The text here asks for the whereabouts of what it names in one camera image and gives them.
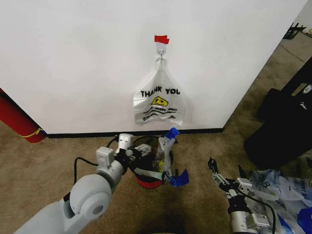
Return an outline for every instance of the black cable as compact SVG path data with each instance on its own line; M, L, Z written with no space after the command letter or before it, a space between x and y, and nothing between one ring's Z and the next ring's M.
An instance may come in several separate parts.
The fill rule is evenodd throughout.
M98 164L90 162L90 161L88 161L88 160L86 160L86 159L84 159L82 157L76 157L75 162L74 162L74 184L76 184L76 182L77 182L77 161L79 159L84 161L84 162L86 162L86 163L88 163L88 164L90 164L90 165L92 165L92 166L98 166Z
M241 194L243 194L245 197L248 197L249 199L251 199L251 200L253 200L253 201L256 201L256 202L258 202L258 203L260 203L260 204L263 204L263 205L265 205L265 206L267 206L267 207L270 208L270 210L271 210L271 212L272 212L272 215L273 215L272 234L275 234L275 229L276 229L276 217L275 217L275 212L274 212L273 207L270 206L268 203L265 203L265 202L263 202L263 201L260 201L260 200L258 200L258 199L255 199L255 198L253 198L252 196L249 196L249 195L243 193L243 192L240 191L240 190L238 190L238 192L241 193Z
M118 141L118 136L115 136L113 139L111 139L111 141L110 141L110 142L108 142L108 144L107 144L106 148L109 148L109 147L110 147L110 145L111 145L114 141Z

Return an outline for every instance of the crumpled plastic bag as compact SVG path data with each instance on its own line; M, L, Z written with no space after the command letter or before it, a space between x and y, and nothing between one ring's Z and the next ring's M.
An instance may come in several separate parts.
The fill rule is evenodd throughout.
M274 208L276 213L277 233L311 233L305 232L304 226L309 226L309 219L299 219L299 214L312 207L312 180L294 177L283 177L275 170L254 171L251 176L253 192L257 198L262 199ZM246 200L249 208L257 214L267 213L272 222L271 211L249 199Z

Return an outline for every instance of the smiley face logo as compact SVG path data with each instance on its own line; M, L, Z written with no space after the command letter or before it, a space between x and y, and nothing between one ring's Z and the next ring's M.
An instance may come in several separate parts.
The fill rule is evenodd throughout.
M156 97L153 102L152 105L156 105L156 106L168 106L168 102L165 99L162 99L161 97Z

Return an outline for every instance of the floor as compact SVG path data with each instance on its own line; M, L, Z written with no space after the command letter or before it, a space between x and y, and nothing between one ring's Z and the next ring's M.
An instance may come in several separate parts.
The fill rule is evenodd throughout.
M223 133L178 136L178 144L174 146L175 166L180 171L187 168L189 185L173 188L165 184L146 190L128 171L106 213L82 233L231 233L228 203L210 177L207 160L215 158L219 171L229 178L238 176L238 164L248 172L255 169L246 157L243 142L261 126L255 117L257 109L268 90L282 88L311 55L311 38L298 34L293 40L282 40ZM29 144L0 123L0 233L14 232L44 206L60 200L72 187L74 159L82 156L95 161L96 149L110 139L46 138ZM285 170L296 176L291 163ZM93 166L78 164L78 177L93 172Z

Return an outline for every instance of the red tape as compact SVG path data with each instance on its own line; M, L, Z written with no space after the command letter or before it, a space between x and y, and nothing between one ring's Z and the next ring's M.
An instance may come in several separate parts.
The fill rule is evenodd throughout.
M164 36L156 36L154 37L154 42L160 42L160 43L163 43L163 44L168 44L169 43L169 40L167 38L167 35L164 35Z

